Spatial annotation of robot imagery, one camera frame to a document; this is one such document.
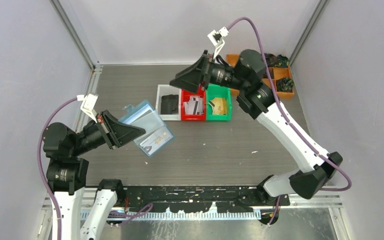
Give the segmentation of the white card with logo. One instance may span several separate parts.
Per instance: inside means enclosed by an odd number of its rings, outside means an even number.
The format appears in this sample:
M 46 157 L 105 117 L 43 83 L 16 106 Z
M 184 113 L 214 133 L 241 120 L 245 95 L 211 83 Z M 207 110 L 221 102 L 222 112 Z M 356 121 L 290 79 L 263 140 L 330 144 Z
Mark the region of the white card with logo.
M 173 139 L 172 133 L 167 127 L 160 127 L 148 137 L 146 137 L 140 144 L 140 148 L 148 155 L 152 156 L 165 144 Z

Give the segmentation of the blue card holder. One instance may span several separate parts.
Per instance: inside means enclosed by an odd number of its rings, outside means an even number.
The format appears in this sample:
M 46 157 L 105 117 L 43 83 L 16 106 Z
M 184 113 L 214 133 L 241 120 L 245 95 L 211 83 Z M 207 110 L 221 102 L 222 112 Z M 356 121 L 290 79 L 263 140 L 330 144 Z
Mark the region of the blue card holder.
M 157 110 L 150 104 L 150 102 L 148 100 L 144 100 L 136 106 L 134 106 L 132 104 L 127 105 L 124 107 L 124 110 L 126 111 L 126 114 L 123 115 L 119 119 L 119 122 L 121 122 L 123 124 L 132 125 L 135 127 L 140 127 L 140 128 L 145 129 L 145 131 L 146 131 L 146 133 L 144 135 L 133 140 L 133 142 L 137 145 L 137 147 L 140 150 L 142 150 L 140 147 L 140 143 L 146 137 L 148 137 L 150 134 L 152 134 L 153 132 L 155 132 L 159 128 L 167 127 L 168 130 L 172 133 L 172 131 L 167 126 L 167 124 L 163 121 L 163 119 L 158 114 Z

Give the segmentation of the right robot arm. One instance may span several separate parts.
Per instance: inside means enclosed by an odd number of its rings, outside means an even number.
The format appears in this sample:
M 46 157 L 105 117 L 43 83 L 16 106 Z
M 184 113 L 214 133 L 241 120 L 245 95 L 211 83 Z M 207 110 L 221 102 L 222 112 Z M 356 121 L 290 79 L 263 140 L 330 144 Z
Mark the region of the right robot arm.
M 332 178 L 343 158 L 321 147 L 290 116 L 276 93 L 262 81 L 266 69 L 263 56 L 256 50 L 243 50 L 234 67 L 214 62 L 204 51 L 169 84 L 191 93 L 206 90 L 210 84 L 238 90 L 240 108 L 266 127 L 298 165 L 296 171 L 263 180 L 257 192 L 259 202 L 268 206 L 286 194 L 309 200 Z

